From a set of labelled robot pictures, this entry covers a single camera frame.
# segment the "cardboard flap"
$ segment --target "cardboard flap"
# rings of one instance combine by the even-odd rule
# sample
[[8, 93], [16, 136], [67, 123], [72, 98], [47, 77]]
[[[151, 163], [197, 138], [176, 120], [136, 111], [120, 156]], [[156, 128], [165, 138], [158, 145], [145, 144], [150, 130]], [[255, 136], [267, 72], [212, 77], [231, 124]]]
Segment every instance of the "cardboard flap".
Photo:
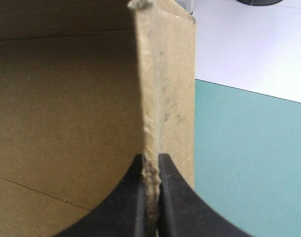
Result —
[[87, 208], [142, 153], [134, 32], [0, 42], [0, 177]]
[[127, 0], [0, 0], [0, 40], [132, 29]]
[[148, 217], [155, 222], [158, 154], [169, 153], [189, 184], [194, 181], [195, 20], [174, 0], [132, 0], [129, 7], [138, 43]]

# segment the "torn cardboard edge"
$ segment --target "torn cardboard edge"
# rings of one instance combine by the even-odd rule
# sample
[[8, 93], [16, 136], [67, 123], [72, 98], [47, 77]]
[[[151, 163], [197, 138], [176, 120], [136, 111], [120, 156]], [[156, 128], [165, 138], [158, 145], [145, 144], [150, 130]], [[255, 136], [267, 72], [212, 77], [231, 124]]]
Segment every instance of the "torn cardboard edge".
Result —
[[[188, 146], [190, 151], [189, 154], [184, 155], [180, 153], [180, 157], [174, 156], [174, 158], [193, 158], [194, 138], [194, 128], [192, 126], [194, 122], [194, 84], [192, 82], [194, 81], [194, 60], [189, 60], [189, 69], [185, 69], [185, 71], [190, 72], [190, 74], [185, 75], [186, 80], [180, 80], [180, 82], [178, 82], [178, 77], [183, 76], [182, 73], [178, 72], [183, 69], [174, 68], [173, 70], [176, 71], [176, 73], [173, 74], [169, 67], [173, 67], [172, 61], [178, 60], [176, 57], [182, 56], [182, 53], [178, 54], [178, 50], [183, 49], [178, 48], [176, 51], [174, 51], [174, 49], [168, 50], [170, 45], [169, 41], [175, 40], [175, 38], [178, 38], [178, 35], [172, 34], [170, 37], [167, 37], [163, 34], [169, 34], [171, 28], [176, 28], [178, 34], [187, 34], [189, 27], [195, 28], [195, 20], [173, 0], [131, 0], [128, 7], [133, 10], [134, 14], [139, 65], [138, 73], [144, 123], [143, 179], [146, 185], [147, 198], [147, 234], [148, 236], [154, 236], [158, 218], [159, 185], [161, 182], [158, 169], [158, 154], [162, 152], [172, 152], [171, 146], [167, 146], [166, 143], [174, 143], [174, 139], [177, 139], [179, 142], [175, 143], [175, 152], [182, 149], [181, 147], [185, 146], [186, 142], [190, 143], [190, 146]], [[180, 20], [191, 22], [193, 25], [178, 25]], [[190, 34], [190, 36], [193, 37], [190, 41], [195, 41], [195, 34]], [[194, 44], [191, 44], [190, 49], [184, 49], [186, 51], [184, 53], [185, 59], [187, 57], [194, 58], [195, 49], [193, 45]], [[178, 83], [190, 85], [185, 87], [187, 89], [189, 88], [189, 91], [187, 91], [187, 89], [182, 91], [184, 85], [178, 85]], [[173, 88], [171, 89], [171, 94], [165, 96], [165, 91], [169, 87]], [[189, 114], [187, 114], [186, 109], [181, 108], [181, 105], [171, 105], [169, 102], [173, 99], [180, 100], [180, 92], [181, 94], [184, 92], [186, 96], [190, 96], [187, 101], [190, 102], [190, 104], [185, 104], [185, 106], [189, 107]], [[172, 140], [164, 141], [164, 139], [170, 137], [170, 134], [167, 135], [166, 133], [171, 133], [171, 128], [178, 130], [178, 127], [169, 126], [166, 128], [166, 116], [171, 117], [171, 120], [174, 121], [180, 120], [179, 117], [190, 117], [190, 119], [186, 120], [191, 123], [189, 124], [190, 130], [175, 133], [175, 137], [172, 136]]]

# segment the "cardboard edge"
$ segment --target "cardboard edge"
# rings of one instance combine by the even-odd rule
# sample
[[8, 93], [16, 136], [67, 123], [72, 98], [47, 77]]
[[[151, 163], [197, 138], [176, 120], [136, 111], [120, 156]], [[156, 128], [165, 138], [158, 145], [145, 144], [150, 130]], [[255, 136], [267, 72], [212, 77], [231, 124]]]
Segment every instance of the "cardboard edge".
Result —
[[137, 40], [138, 74], [144, 122], [143, 179], [146, 185], [146, 211], [148, 234], [153, 235], [158, 218], [159, 185], [158, 155], [161, 149], [161, 99], [158, 98], [164, 85], [160, 74], [158, 44], [155, 39], [158, 14], [183, 18], [195, 23], [192, 17], [174, 0], [131, 0], [128, 7], [133, 11]]

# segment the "cardboard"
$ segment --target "cardboard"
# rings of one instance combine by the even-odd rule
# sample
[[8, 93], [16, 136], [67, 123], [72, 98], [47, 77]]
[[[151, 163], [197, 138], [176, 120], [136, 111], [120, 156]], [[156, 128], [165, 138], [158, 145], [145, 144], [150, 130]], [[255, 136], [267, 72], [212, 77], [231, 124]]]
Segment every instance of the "cardboard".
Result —
[[133, 29], [128, 0], [0, 0], [0, 40]]
[[153, 220], [158, 153], [193, 184], [195, 21], [132, 1], [133, 30], [126, 4], [0, 1], [0, 237], [71, 225], [138, 153]]
[[195, 19], [174, 0], [132, 0], [129, 7], [138, 43], [148, 218], [154, 226], [158, 153], [169, 153], [183, 177], [194, 183]]

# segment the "cardboard box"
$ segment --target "cardboard box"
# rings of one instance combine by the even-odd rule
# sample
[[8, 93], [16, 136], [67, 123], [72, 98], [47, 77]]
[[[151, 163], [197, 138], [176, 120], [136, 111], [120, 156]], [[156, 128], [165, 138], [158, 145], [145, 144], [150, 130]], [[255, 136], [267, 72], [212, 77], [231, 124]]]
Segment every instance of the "cardboard box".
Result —
[[0, 237], [68, 227], [138, 153], [148, 208], [158, 153], [193, 184], [194, 19], [173, 0], [129, 6], [0, 0]]

